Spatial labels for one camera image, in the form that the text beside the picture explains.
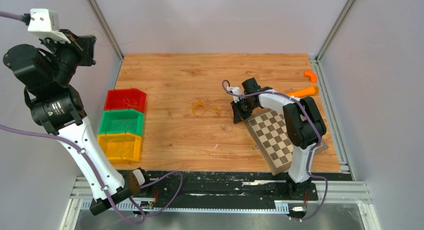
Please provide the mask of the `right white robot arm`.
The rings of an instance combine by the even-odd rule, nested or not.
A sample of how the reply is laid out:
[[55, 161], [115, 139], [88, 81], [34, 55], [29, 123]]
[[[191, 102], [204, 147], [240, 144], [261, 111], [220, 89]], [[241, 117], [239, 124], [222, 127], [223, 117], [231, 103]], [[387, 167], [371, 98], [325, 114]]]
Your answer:
[[242, 88], [222, 82], [223, 89], [233, 96], [233, 122], [247, 120], [256, 108], [267, 108], [283, 115], [288, 139], [294, 145], [293, 159], [288, 171], [291, 179], [286, 194], [298, 199], [306, 191], [304, 182], [312, 177], [310, 164], [315, 149], [327, 132], [323, 118], [313, 98], [296, 98], [279, 93], [271, 87], [260, 87], [255, 78], [242, 83]]

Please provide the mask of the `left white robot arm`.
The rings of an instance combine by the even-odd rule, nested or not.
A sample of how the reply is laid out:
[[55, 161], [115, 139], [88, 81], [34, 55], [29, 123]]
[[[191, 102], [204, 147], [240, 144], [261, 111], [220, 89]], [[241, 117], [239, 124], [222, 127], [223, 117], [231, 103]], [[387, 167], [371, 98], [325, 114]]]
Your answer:
[[134, 195], [149, 196], [153, 184], [141, 168], [119, 173], [112, 166], [70, 84], [79, 66], [95, 65], [96, 37], [60, 29], [42, 33], [39, 40], [42, 48], [19, 44], [2, 61], [24, 84], [25, 104], [33, 121], [45, 129], [43, 136], [61, 143], [89, 183], [90, 212], [96, 216]]

